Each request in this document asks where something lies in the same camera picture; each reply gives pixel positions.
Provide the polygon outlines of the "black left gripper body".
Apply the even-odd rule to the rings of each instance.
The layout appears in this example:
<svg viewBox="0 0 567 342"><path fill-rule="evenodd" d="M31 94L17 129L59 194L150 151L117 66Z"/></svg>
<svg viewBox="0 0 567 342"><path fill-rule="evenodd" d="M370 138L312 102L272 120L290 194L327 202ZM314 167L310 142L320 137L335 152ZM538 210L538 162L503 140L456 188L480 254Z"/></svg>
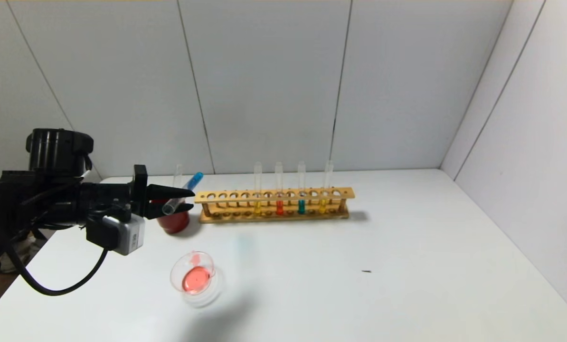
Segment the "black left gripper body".
<svg viewBox="0 0 567 342"><path fill-rule="evenodd" d="M132 180L127 183L82 183L80 185L80 215L104 211L110 207L129 209L142 214L147 193L148 173L145 165L133 166Z"/></svg>

